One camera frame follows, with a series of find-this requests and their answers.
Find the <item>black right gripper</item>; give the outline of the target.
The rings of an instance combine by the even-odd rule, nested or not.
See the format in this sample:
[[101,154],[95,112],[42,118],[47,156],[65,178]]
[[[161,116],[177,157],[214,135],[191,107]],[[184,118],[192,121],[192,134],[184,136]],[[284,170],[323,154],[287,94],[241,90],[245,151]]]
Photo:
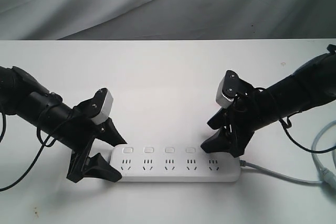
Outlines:
[[270,120],[267,112],[273,112],[271,96],[264,88],[254,87],[239,78],[239,86],[233,103],[219,110],[207,125],[216,133],[201,144],[205,153],[228,152],[233,157],[244,155],[245,148],[256,130]]

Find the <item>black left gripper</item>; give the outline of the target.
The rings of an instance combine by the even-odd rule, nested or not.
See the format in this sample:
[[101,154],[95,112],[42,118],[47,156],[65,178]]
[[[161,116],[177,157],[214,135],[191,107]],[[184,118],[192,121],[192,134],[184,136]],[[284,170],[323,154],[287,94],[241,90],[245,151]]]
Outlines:
[[67,179],[77,183],[83,178],[98,178],[118,182],[122,175],[98,153],[89,156],[93,142],[99,139],[111,146],[127,144],[117,131],[111,118],[99,125],[90,119],[91,99],[73,107],[65,123],[58,129],[57,136],[61,143],[71,149]]

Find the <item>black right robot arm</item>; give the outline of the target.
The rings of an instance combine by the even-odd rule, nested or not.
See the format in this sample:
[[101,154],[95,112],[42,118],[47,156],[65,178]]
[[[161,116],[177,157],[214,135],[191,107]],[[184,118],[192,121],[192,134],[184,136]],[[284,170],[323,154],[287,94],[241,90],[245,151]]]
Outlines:
[[254,87],[232,70],[221,80],[220,110],[207,122],[216,133],[201,144],[206,153],[244,154],[257,130],[276,121],[286,132],[290,117],[335,100],[335,45],[268,88]]

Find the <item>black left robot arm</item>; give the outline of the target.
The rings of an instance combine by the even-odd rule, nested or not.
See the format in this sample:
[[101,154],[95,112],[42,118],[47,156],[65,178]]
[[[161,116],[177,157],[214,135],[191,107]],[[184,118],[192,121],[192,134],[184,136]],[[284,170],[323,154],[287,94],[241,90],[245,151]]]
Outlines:
[[1,111],[17,115],[71,149],[67,179],[77,183],[85,177],[117,182],[122,178],[100,153],[89,157],[94,140],[111,146],[126,141],[109,117],[113,97],[107,88],[70,108],[62,97],[43,87],[19,67],[1,67]]

